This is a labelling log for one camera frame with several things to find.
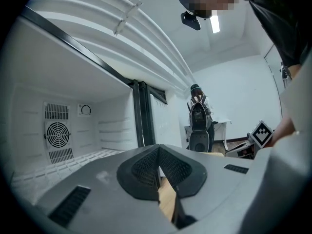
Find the fluorescent light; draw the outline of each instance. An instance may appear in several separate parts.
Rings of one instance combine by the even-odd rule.
[[[213,28],[213,33],[218,33],[220,31],[218,16],[210,17],[210,22],[211,22],[211,27]]]

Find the circular vent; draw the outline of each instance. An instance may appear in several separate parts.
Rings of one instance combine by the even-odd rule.
[[[64,124],[55,122],[49,126],[46,138],[52,146],[60,148],[67,144],[69,135],[70,133]]]

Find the person's arm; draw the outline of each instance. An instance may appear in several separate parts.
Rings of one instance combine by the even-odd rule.
[[[288,68],[290,73],[291,73],[292,78],[294,78],[297,75],[297,73],[299,72],[300,68],[301,68],[300,64],[294,65],[294,66],[290,66]],[[288,114],[284,115],[284,117],[282,118],[281,122],[279,123],[279,125],[275,129],[271,140],[266,144],[265,147],[272,147],[272,146],[274,146],[275,143],[280,138],[288,136],[288,135],[291,135],[294,131],[295,131],[295,128],[294,128],[292,119],[289,117]]]

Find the vent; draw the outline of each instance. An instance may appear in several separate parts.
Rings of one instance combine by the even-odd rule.
[[[234,166],[234,165],[226,165],[224,168],[228,169],[228,170],[231,170],[231,171],[234,171],[234,172],[241,173],[241,174],[246,174],[248,172],[248,170],[249,170],[246,167]]]
[[[59,162],[63,162],[69,159],[74,158],[73,151],[71,148],[57,150],[53,152],[49,152],[49,157],[52,164],[56,164]]]
[[[90,188],[77,186],[49,215],[49,218],[57,224],[63,227],[67,227],[70,221],[76,215],[80,206],[85,201],[90,191]]]
[[[46,139],[51,146],[61,148],[68,143],[69,135],[68,128],[63,123],[54,122],[48,127]]]
[[[44,112],[45,119],[65,119],[65,120],[68,119],[69,106],[51,104],[47,102],[45,102],[44,105],[45,105]]]

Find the white ceiling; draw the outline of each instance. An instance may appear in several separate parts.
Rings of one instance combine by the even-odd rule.
[[[179,0],[141,1],[143,5],[140,9],[168,35],[192,71],[259,54],[253,41],[244,33],[246,12],[250,7],[244,0],[239,0],[231,10],[218,12],[220,32],[216,34],[212,33],[210,20],[199,19],[200,31],[182,24],[180,14],[185,8]]]
[[[2,54],[1,64],[11,71],[16,83],[42,92],[99,102],[131,90],[87,57],[22,17],[12,27]]]

